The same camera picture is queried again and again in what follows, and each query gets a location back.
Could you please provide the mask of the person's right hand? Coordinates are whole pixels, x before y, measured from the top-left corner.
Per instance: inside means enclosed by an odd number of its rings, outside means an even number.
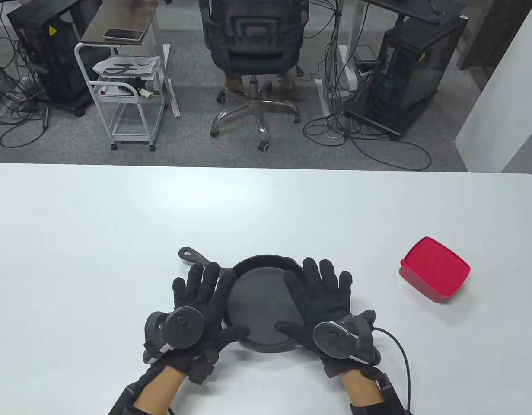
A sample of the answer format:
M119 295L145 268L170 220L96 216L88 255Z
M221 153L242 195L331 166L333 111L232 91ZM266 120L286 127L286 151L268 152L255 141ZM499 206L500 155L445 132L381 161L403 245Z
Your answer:
M349 360L337 360L320 350L313 339L313 330L322 322L338 321L350 314L352 276L343 271L336 276L333 264L312 258L302 263L303 273L285 271L283 281L301 316L302 324L278 321L274 328L294 340L307 351L317 355L324 365L326 375L332 379L357 367Z

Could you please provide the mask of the person's left hand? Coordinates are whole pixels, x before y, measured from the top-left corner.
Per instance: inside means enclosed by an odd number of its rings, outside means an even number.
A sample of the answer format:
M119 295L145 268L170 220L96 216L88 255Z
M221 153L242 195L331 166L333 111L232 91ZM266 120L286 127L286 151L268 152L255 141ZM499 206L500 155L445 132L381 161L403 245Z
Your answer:
M160 365L172 367L200 385L212 374L219 352L229 344L248 337L250 329L247 326L222 326L236 280L237 275L233 271L221 275L218 263L212 262L206 267L194 264L186 280L176 278L173 281L175 309L188 306L198 310L204 318L204 331L191 347L168 351L159 360Z

